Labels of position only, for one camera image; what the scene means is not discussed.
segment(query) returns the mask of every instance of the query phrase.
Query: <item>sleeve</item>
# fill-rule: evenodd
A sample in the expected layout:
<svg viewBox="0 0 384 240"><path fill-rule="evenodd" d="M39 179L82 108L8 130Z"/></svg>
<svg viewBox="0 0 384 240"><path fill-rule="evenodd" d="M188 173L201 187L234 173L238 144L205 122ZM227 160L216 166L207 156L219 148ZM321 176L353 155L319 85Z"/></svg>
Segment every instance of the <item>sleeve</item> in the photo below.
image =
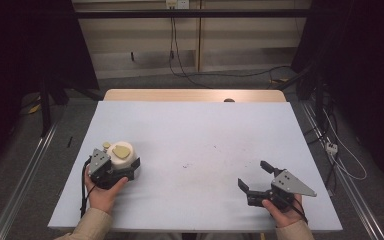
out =
<svg viewBox="0 0 384 240"><path fill-rule="evenodd" d="M287 227L276 228L276 235L278 240L314 240L310 228L303 220Z"/></svg>
<svg viewBox="0 0 384 240"><path fill-rule="evenodd" d="M56 240L101 240L110 230L112 218L107 213L89 208L73 233L68 233Z"/></svg>

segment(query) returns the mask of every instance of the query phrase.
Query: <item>white tabletop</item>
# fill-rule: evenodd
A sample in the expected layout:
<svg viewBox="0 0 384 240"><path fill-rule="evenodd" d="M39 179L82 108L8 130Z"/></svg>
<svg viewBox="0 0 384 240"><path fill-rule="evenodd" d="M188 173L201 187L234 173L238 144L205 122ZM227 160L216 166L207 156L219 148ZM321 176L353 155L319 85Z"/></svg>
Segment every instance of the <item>white tabletop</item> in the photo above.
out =
<svg viewBox="0 0 384 240"><path fill-rule="evenodd" d="M112 231L262 232L274 221L238 188L270 188L261 160L286 168L317 192L303 197L309 226L342 226L289 103L119 102L98 104L49 227L74 228L81 169L102 143L127 141L141 158L117 196Z"/></svg>

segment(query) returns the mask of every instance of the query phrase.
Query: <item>gray floor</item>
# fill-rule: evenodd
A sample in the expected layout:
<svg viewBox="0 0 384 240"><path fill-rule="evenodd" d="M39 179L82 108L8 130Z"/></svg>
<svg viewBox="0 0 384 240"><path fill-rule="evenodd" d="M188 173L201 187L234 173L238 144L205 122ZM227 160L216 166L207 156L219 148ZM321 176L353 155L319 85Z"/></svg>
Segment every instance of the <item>gray floor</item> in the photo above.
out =
<svg viewBox="0 0 384 240"><path fill-rule="evenodd" d="M223 74L249 74L261 71L229 71L223 72ZM287 69L281 69L273 71L272 77L274 79L289 78L293 74ZM270 85L268 74L247 78L206 75L192 77L192 80L217 89L265 89ZM186 78L173 75L107 79L100 80L100 85L102 88L100 93L104 93L110 88L198 88ZM10 221L11 227L8 232L3 234L7 239L52 239L62 234L59 231L47 228L47 224L58 201L59 193L71 171L97 104L75 91L67 90L67 92L71 97L67 106L52 106L54 118L58 113L63 112L61 121L56 128L48 150L37 168L33 181L28 186L22 204L19 209L16 209L15 217ZM313 102L311 100L297 100L294 87L290 87L284 93L294 109L302 131L306 132L312 129L303 106L311 106ZM26 96L25 102L33 97L35 97L34 94ZM17 187L39 143L41 133L40 111L34 114L25 114L26 110L22 109L20 112L20 118L10 141L5 151L0 154L0 214L8 203L13 190ZM367 202L367 206L373 212L384 233L384 174L373 163L367 149L358 144L355 133L347 124L346 119L341 116L339 108L336 109L335 114L338 118L341 140L362 161L368 172L367 179L353 182L360 190ZM308 141L311 141L316 138L316 135L311 132L305 137ZM309 148L322 178L325 179L330 164L321 144L316 142L309 145ZM350 173L358 176L362 175L361 169L355 163L355 160L341 146L340 157ZM333 181L330 182L329 187L333 189ZM333 233L317 233L315 234L316 239L373 239L369 236L361 221L362 216L356 211L339 179L335 194L332 196L332 202L344 230ZM120 239L122 236L124 235L111 233L108 235L108 239ZM273 233L267 233L266 238L275 239L275 236Z"/></svg>

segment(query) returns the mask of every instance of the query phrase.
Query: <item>white table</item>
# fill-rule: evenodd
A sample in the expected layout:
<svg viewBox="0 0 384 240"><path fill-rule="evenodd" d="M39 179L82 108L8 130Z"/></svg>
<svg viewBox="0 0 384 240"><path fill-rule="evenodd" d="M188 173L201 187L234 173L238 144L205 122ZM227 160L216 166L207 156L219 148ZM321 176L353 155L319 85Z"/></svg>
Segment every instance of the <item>white table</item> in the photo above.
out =
<svg viewBox="0 0 384 240"><path fill-rule="evenodd" d="M128 141L141 157L137 179L119 194L112 231L263 232L274 222L247 205L241 178L267 190L265 160L315 190L304 197L309 226L342 226L289 103L100 102L49 227L79 221L83 163L105 141Z"/></svg>

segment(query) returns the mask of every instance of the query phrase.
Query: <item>human hand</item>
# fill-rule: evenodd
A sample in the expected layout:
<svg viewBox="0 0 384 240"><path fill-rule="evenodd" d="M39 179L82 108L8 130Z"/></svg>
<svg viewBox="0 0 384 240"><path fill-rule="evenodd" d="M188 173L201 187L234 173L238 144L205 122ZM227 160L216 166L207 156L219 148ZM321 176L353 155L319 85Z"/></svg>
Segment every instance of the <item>human hand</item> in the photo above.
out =
<svg viewBox="0 0 384 240"><path fill-rule="evenodd" d="M85 185L89 194L89 202L91 208L102 210L111 215L112 208L114 206L115 197L117 193L124 187L129 181L127 177L120 179L112 188L106 190L95 186L89 175L89 166L85 171Z"/></svg>
<svg viewBox="0 0 384 240"><path fill-rule="evenodd" d="M304 210L301 207L302 196L299 194L295 194L294 196L296 201L294 200L293 206L299 211L303 212ZM289 226L302 219L301 215L299 215L291 208L288 208L285 212L281 212L275 205L273 205L272 202L267 199L263 200L263 206L273 216L278 228Z"/></svg>

